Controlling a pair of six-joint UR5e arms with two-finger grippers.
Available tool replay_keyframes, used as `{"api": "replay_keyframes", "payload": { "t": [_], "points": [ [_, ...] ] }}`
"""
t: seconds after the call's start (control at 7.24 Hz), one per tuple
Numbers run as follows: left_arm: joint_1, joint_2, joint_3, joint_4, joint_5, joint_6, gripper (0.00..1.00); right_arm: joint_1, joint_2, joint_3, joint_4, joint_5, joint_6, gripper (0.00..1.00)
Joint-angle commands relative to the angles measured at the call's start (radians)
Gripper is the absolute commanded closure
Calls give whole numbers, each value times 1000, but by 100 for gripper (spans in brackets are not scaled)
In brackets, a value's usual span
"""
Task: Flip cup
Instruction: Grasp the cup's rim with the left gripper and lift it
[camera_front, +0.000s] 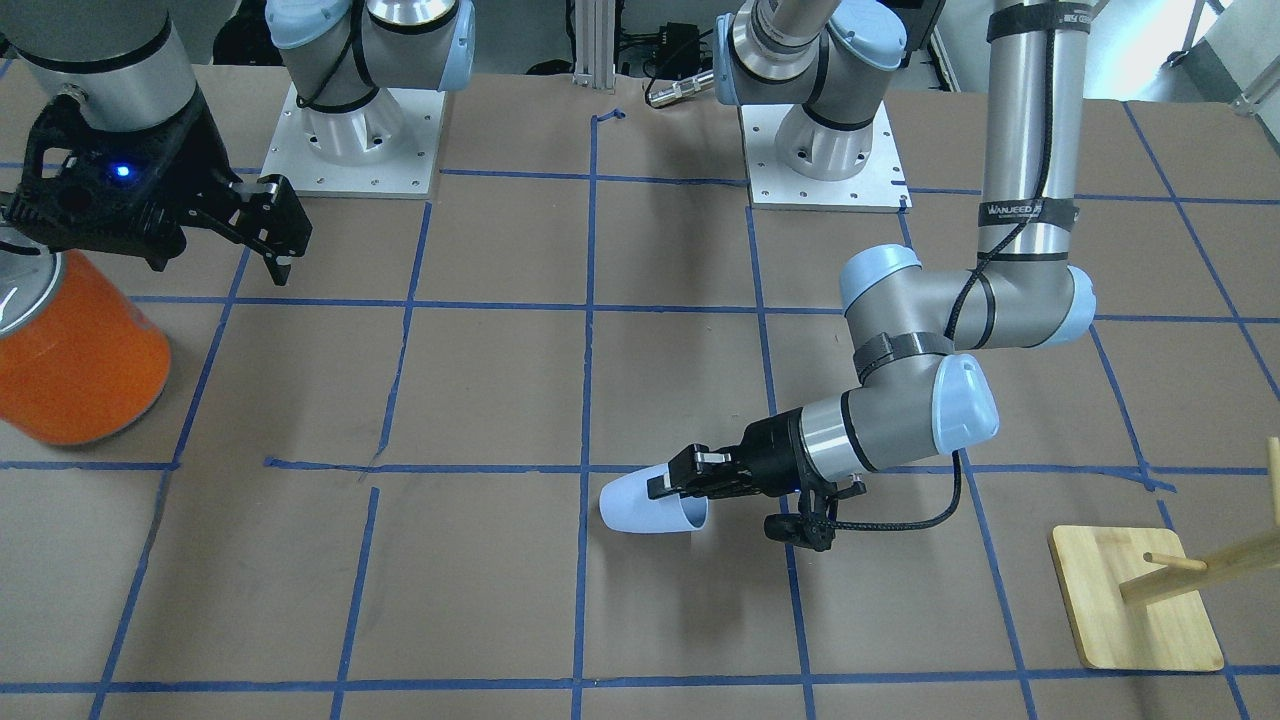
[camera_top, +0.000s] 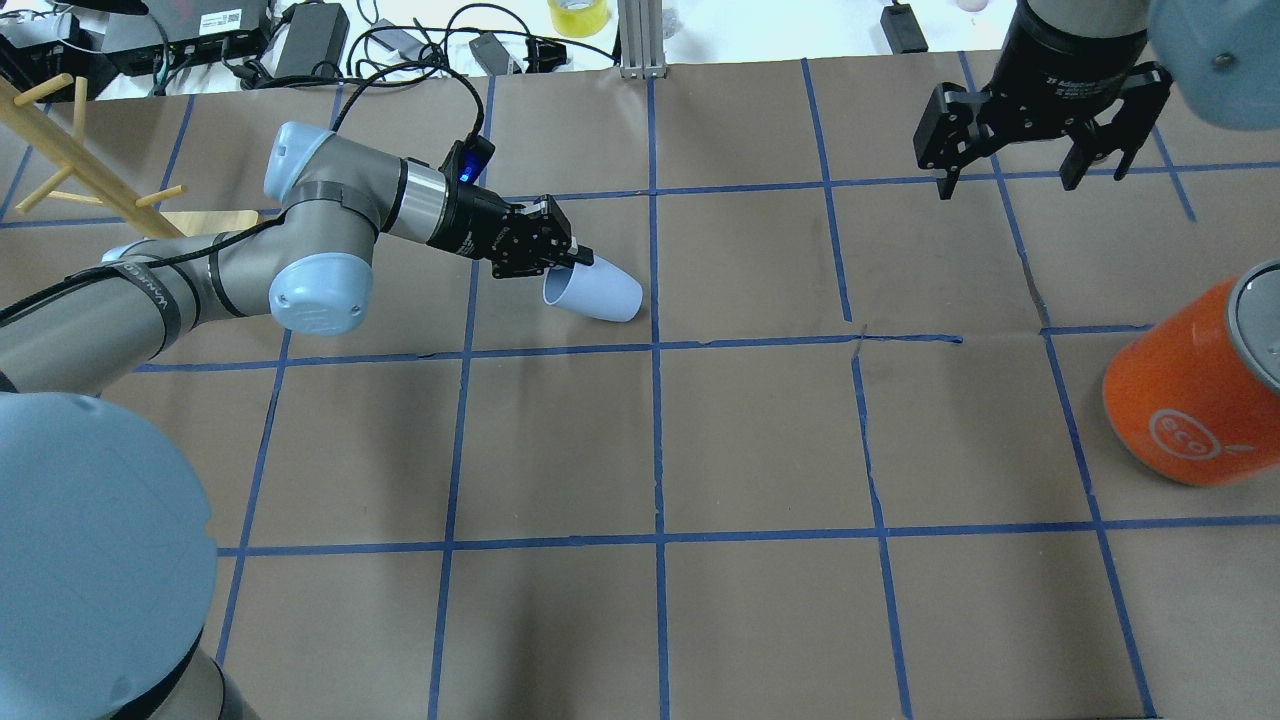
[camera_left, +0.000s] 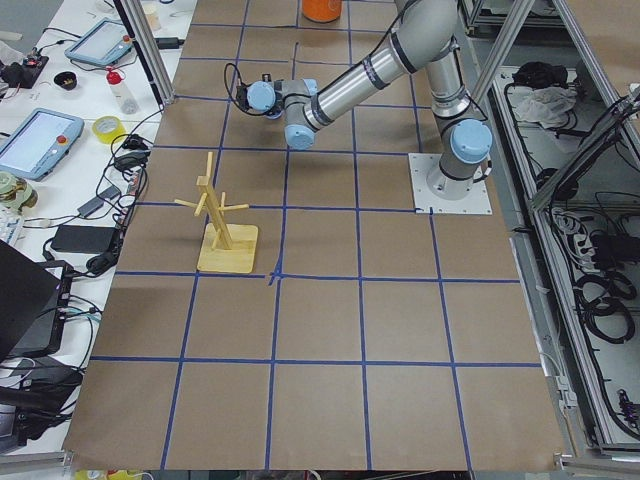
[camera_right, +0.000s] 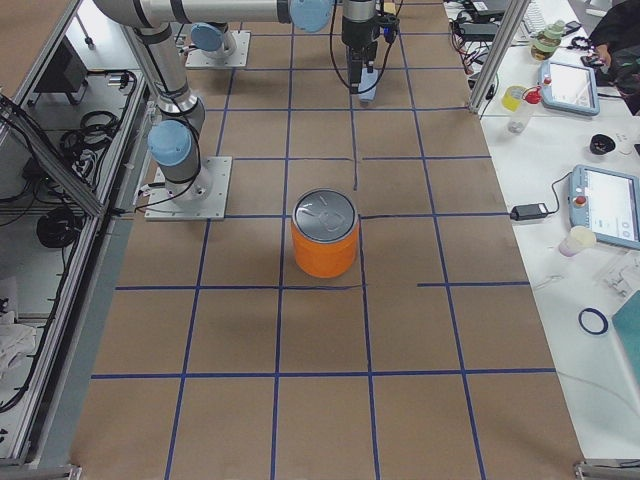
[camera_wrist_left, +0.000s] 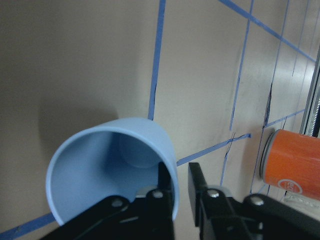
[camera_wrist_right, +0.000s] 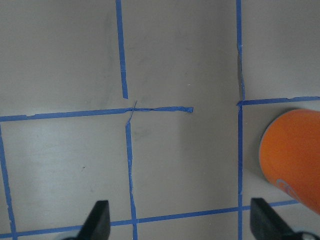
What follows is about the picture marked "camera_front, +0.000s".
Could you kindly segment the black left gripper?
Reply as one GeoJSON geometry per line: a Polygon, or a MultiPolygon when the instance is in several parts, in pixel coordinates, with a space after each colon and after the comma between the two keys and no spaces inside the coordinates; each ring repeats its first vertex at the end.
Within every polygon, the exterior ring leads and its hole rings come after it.
{"type": "Polygon", "coordinates": [[[778,497],[812,492],[845,500],[864,495],[865,470],[835,410],[790,410],[755,421],[737,446],[712,450],[690,445],[668,461],[668,471],[646,480],[646,496],[733,498],[746,495],[742,478],[778,497]]]}

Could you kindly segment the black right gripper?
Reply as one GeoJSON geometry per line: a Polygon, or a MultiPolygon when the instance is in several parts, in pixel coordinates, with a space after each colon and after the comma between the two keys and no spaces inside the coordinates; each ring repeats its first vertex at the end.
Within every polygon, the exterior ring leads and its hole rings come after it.
{"type": "Polygon", "coordinates": [[[260,255],[276,286],[308,247],[314,225],[285,176],[236,182],[201,90],[169,119],[140,131],[95,129],[87,97],[67,86],[40,113],[3,219],[24,237],[142,258],[154,270],[186,250],[186,227],[214,231],[260,255]]]}

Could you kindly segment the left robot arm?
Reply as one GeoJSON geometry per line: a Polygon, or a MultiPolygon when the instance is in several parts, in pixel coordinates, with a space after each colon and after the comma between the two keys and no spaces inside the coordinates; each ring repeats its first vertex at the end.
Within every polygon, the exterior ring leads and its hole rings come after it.
{"type": "MultiPolygon", "coordinates": [[[[1070,259],[1093,20],[1092,1],[993,3],[970,265],[945,266],[940,237],[856,252],[838,275],[856,384],[755,421],[735,445],[686,447],[644,482],[650,498],[832,496],[840,482],[996,436],[977,354],[1070,343],[1094,319],[1093,282],[1070,259]]],[[[718,92],[741,108],[787,102],[788,164],[823,181],[851,176],[851,150],[823,163],[817,146],[869,146],[905,37],[877,1],[750,1],[719,24],[718,92]]]]}

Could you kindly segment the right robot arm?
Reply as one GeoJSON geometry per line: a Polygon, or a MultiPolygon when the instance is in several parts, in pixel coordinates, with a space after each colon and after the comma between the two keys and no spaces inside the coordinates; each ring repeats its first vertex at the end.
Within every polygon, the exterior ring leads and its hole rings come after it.
{"type": "MultiPolygon", "coordinates": [[[[320,177],[346,178],[361,161],[381,168],[388,154],[408,149],[390,88],[462,88],[470,72],[474,32],[466,1],[442,1],[421,19],[402,19],[399,3],[270,1],[271,35],[294,82],[289,114],[298,138],[310,138],[324,161],[320,177]]],[[[136,188],[156,195],[186,224],[209,222],[212,201],[230,200],[236,178],[212,127],[179,33],[161,1],[14,1],[3,5],[3,31],[14,42],[31,82],[28,97],[3,92],[3,169],[15,172],[40,101],[58,86],[82,88],[87,102],[70,111],[83,145],[61,133],[72,161],[90,160],[97,179],[87,193],[136,188]]],[[[202,297],[212,282],[230,279],[232,252],[211,266],[192,268],[196,287],[136,300],[78,252],[37,247],[32,258],[3,254],[3,264],[59,270],[47,329],[40,340],[55,360],[40,377],[38,410],[65,398],[58,415],[77,436],[28,438],[3,428],[3,478],[40,480],[168,480],[184,465],[193,418],[160,392],[169,370],[191,388],[198,406],[207,379],[195,368],[188,342],[215,342],[237,301],[233,293],[202,297]]]]}

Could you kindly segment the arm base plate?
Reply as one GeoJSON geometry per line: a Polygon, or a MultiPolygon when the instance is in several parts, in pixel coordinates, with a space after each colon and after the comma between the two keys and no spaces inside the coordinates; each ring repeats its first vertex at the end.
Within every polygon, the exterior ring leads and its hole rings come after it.
{"type": "Polygon", "coordinates": [[[300,108],[291,87],[262,163],[298,196],[425,200],[433,190],[447,92],[381,88],[342,114],[300,108]]]}
{"type": "Polygon", "coordinates": [[[755,209],[896,213],[913,206],[884,104],[855,131],[820,126],[797,104],[739,110],[755,209]]]}

